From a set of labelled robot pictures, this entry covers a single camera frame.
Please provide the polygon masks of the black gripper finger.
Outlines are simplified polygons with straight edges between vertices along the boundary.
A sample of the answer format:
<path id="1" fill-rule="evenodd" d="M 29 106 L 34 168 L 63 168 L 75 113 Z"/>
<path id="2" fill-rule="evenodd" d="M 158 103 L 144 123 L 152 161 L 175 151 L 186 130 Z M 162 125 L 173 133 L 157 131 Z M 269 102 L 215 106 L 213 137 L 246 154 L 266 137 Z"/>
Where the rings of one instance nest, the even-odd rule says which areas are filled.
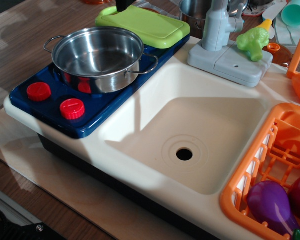
<path id="1" fill-rule="evenodd" d="M 125 11 L 129 6 L 131 6 L 135 0 L 116 0 L 116 10 L 118 12 Z"/>

